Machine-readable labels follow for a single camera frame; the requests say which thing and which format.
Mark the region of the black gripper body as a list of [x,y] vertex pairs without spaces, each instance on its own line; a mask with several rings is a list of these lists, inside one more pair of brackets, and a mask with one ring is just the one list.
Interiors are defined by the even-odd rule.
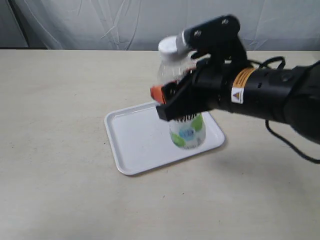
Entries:
[[219,105],[231,73],[231,62],[217,67],[210,58],[198,61],[196,68],[188,70],[180,81],[184,86],[177,99],[156,107],[158,117],[171,121],[213,110]]

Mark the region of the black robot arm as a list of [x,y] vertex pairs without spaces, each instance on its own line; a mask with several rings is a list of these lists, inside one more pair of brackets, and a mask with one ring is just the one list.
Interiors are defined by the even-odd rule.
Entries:
[[201,60],[180,81],[155,85],[151,97],[164,121],[214,109],[283,123],[320,141],[320,65],[253,67],[249,61],[216,65]]

